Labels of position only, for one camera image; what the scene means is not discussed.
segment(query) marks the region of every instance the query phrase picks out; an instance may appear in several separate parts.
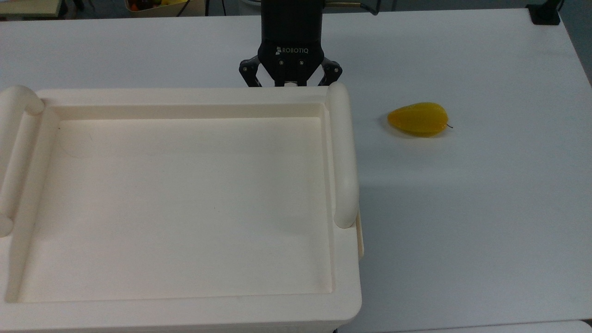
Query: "table surface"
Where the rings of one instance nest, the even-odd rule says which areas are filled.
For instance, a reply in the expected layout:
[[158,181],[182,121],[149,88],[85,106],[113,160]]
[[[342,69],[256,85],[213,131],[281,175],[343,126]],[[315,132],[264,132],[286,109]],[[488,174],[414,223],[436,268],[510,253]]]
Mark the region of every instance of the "table surface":
[[499,325],[467,328],[430,329],[413,333],[592,333],[582,321],[544,322],[535,324]]
[[[323,20],[352,99],[366,246],[362,310],[340,333],[592,318],[592,89],[564,26],[525,9]],[[258,17],[0,31],[0,89],[243,87],[260,43]],[[385,125],[423,101],[454,128]]]
[[0,17],[57,17],[62,0],[9,0],[0,2]]

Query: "white tray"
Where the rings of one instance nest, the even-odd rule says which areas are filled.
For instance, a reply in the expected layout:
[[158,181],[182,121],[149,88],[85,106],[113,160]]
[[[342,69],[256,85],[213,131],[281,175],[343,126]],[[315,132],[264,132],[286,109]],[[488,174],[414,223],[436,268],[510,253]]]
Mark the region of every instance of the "white tray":
[[38,96],[0,95],[0,330],[329,332],[357,313],[343,85]]

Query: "gray floor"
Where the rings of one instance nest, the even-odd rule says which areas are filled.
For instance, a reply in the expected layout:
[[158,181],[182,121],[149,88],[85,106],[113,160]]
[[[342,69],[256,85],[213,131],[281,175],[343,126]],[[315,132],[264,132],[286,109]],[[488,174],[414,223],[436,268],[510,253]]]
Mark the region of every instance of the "gray floor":
[[[95,6],[89,6],[89,0],[83,0],[84,11],[75,11],[72,0],[66,0],[70,11],[66,18],[125,18],[130,17],[124,0],[91,0]],[[367,0],[374,5],[375,0]],[[484,9],[484,8],[524,8],[528,3],[542,3],[543,0],[382,0],[381,10],[422,11],[447,9]],[[240,0],[224,0],[228,15],[239,15]],[[211,0],[211,15],[223,15],[222,0]],[[580,61],[592,82],[592,1],[565,0],[561,17],[570,34]]]

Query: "yellow fruit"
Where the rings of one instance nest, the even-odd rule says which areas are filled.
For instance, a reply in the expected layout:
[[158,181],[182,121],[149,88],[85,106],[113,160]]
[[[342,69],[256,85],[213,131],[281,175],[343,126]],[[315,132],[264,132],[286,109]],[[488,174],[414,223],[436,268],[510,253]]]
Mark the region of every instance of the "yellow fruit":
[[448,123],[446,110],[436,103],[417,103],[398,108],[387,116],[388,123],[415,136],[434,136]]

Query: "fruit basket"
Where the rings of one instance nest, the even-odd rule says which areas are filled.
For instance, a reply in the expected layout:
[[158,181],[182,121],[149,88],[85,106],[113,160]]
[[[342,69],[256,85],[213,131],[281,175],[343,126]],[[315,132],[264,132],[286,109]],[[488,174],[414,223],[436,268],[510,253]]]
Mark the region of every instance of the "fruit basket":
[[[186,0],[124,0],[131,17],[175,17]],[[205,0],[190,0],[181,16],[204,16]]]

